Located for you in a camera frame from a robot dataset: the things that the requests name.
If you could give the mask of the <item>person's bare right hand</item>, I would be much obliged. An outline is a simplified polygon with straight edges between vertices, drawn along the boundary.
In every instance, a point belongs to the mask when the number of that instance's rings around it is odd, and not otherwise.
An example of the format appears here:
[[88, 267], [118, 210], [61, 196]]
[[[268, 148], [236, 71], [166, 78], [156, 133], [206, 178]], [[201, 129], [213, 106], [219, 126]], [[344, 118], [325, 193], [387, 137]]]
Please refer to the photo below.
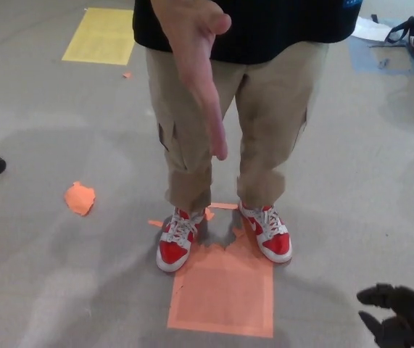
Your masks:
[[210, 55], [216, 37], [231, 27], [231, 18], [213, 1], [152, 1], [151, 4], [172, 49], [181, 82], [204, 116], [211, 155], [225, 160], [228, 147]]

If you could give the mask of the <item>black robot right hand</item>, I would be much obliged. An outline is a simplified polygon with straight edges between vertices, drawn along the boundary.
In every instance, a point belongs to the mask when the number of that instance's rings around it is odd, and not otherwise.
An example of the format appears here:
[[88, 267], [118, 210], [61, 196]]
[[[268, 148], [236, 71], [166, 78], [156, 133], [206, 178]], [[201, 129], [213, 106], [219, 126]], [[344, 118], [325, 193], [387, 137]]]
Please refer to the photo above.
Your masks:
[[378, 283], [357, 293], [358, 301], [392, 310], [395, 316], [378, 321], [365, 311], [359, 316], [373, 334], [378, 347], [414, 347], [414, 290], [406, 286]]

